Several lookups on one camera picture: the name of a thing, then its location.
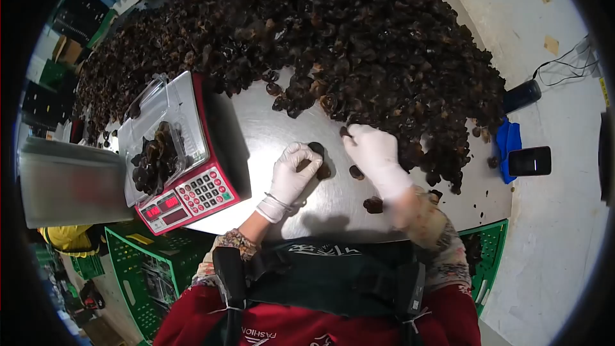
smartphone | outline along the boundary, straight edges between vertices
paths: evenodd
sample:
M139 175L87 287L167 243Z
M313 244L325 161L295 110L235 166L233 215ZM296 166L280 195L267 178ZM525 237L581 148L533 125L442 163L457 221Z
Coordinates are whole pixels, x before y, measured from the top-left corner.
M509 152L508 173L510 176L549 175L551 148L543 146Z
M538 82L534 79L521 83L519 86L504 93L504 113L511 113L542 97Z

latex glove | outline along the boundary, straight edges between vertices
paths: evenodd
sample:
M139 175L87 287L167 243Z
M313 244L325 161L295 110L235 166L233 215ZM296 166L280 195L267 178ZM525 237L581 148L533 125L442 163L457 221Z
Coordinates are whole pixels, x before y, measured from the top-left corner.
M414 182L397 161L397 138L368 125L350 125L344 148L385 202L394 202Z
M304 159L311 163L297 173ZM321 165L322 157L307 144L292 142L273 166L269 195L257 205L257 212L271 223L278 223Z

blue cloth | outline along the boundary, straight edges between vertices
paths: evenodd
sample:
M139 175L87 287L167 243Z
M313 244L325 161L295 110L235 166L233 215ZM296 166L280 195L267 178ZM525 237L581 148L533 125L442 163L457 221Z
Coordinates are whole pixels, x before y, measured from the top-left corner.
M519 123L511 123L508 118L504 117L504 124L497 129L496 142L500 151L500 171L504 183L508 184L517 179L516 176L508 174L508 153L521 149Z

cable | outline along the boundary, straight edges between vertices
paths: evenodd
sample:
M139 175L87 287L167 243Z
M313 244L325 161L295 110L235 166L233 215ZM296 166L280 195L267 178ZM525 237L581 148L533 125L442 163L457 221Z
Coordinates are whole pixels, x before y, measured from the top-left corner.
M596 60L596 61L591 62L591 63L589 63L589 64L588 64L588 62L589 62L589 57L592 55L592 48L591 48L591 46L589 45L589 43L587 44L587 47L585 47L585 49L584 49L583 51L581 51L580 53L578 53L578 54L576 55L576 58L578 58L580 55L582 55L583 53L585 53L585 51L589 50L589 51L587 52L587 59L586 59L586 61L585 61L585 65L583 65L582 67L577 67L577 66L572 65L572 64L570 64L570 63L566 63L566 62L561 62L561 61L560 61L561 59L565 58L568 54L570 54L571 52L573 52L573 51L574 51L574 50L575 50L575 49L576 49L576 48L577 48L577 47L578 47L581 43L583 43L583 41L585 41L585 40L587 39L587 37L588 37L588 35L586 35L586 36L585 36L585 37L584 37L584 38L583 38L583 39L582 39L579 43L576 43L576 44L574 45L574 47L573 47L571 50L569 50L568 52L566 52L566 53L565 53L564 55L562 55L561 57L559 57L559 58L557 58L557 59L553 59L552 61L548 61L548 62L545 62L545 63L542 63L541 65L539 65L539 66L538 66L538 68L534 71L534 74L532 75L532 79L536 79L536 75L538 75L538 78L540 79L540 81L542 81L542 84L543 84L543 85L545 85L545 86L547 86L547 87L550 87L550 86L555 86L555 85L557 85L557 84L561 83L562 81L565 81L565 80L568 80L568 79L584 78L584 77L586 77L586 76L589 76L589 75L593 74L593 73L594 73L594 71L596 70L598 60ZM570 77L565 77L565 78L563 78L563 79L561 79L561 80L559 80L559 81L556 81L555 83L550 83L550 84L545 83L545 82L544 82L544 80L542 80L542 76L541 76L541 71L540 71L540 69L541 69L542 67L546 66L546 65L551 64L551 63L558 63L558 64L562 64L562 65L567 66L567 67L568 67L568 70L569 70L569 71L570 71L570 73L572 73L573 75L572 75L572 76L570 76ZM585 75L585 70L586 70L588 67L592 66L592 65L594 66L594 68L592 69L592 71L591 71L590 73L588 73L587 75ZM572 69L582 70L582 71L581 71L581 73L576 73L576 72L572 71Z

patterned sleeve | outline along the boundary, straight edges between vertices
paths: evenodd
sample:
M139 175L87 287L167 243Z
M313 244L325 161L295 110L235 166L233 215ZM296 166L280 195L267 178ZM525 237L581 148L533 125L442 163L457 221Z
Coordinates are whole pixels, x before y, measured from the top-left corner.
M450 219L438 208L432 194L419 189L419 213L404 231L417 246L417 257L426 266L426 291L450 284L470 287L465 247Z
M196 274L193 276L192 286L216 287L218 277L213 268L213 250L216 247L234 247L239 249L241 259L246 261L252 258L257 251L257 245L244 237L238 229L234 228L224 235L219 235L213 241L211 250L205 254L203 262L199 264Z

